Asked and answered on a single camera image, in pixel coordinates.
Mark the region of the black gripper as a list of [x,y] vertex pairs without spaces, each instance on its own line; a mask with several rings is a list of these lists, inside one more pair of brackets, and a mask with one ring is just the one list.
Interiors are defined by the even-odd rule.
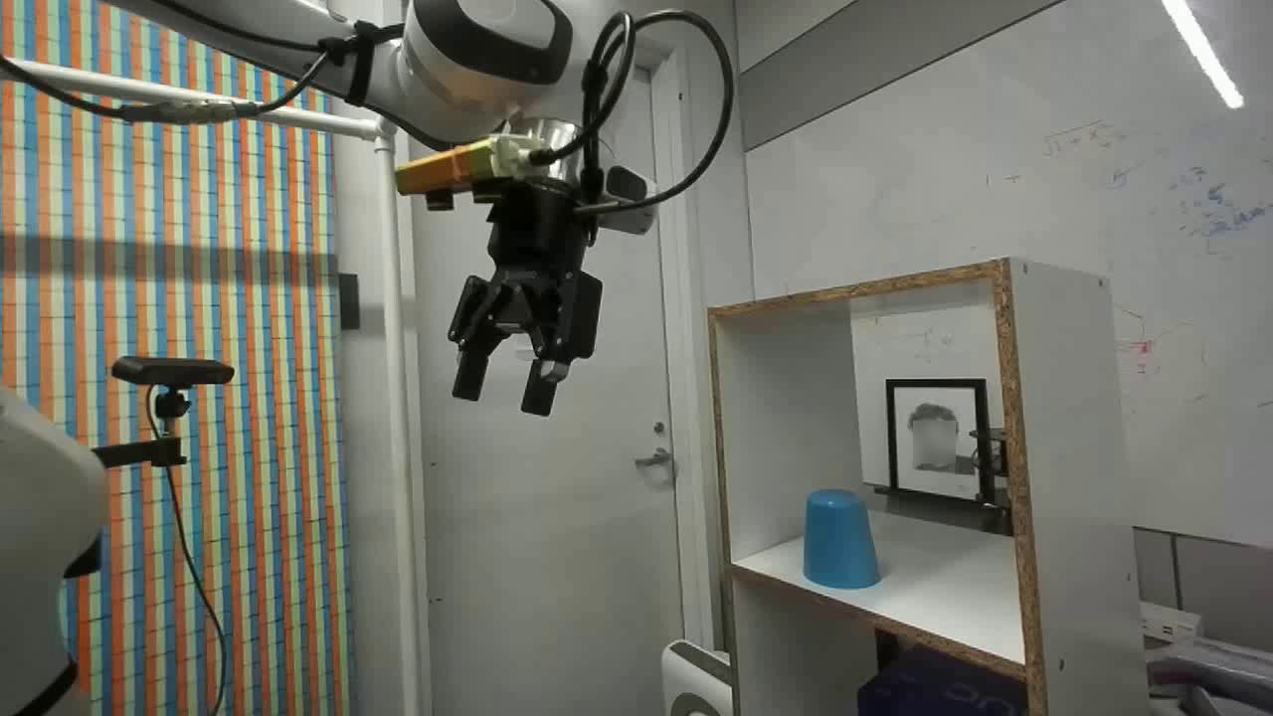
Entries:
[[492,351],[527,332],[528,361],[521,409],[550,417],[574,357],[598,346],[600,283],[581,270],[600,217],[589,193],[562,178],[500,178],[472,189],[491,208],[492,275],[472,275],[459,296],[447,338],[459,346],[455,393],[480,396]]

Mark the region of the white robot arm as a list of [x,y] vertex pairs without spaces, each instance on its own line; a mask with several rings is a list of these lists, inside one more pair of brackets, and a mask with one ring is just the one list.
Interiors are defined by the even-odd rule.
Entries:
[[402,193],[491,208],[492,275],[451,316],[455,393],[476,401],[507,338],[533,346],[521,409],[550,414],[598,351],[604,286],[584,270],[600,228],[645,231],[651,185],[600,160],[635,62],[639,17],[593,0],[407,0],[393,25],[317,0],[116,0],[171,33],[289,76],[428,147]]

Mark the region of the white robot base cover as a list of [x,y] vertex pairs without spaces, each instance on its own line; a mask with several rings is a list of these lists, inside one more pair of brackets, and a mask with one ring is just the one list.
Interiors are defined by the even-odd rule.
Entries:
[[0,396],[0,716],[52,716],[77,660],[61,591],[105,534],[105,462],[24,396]]

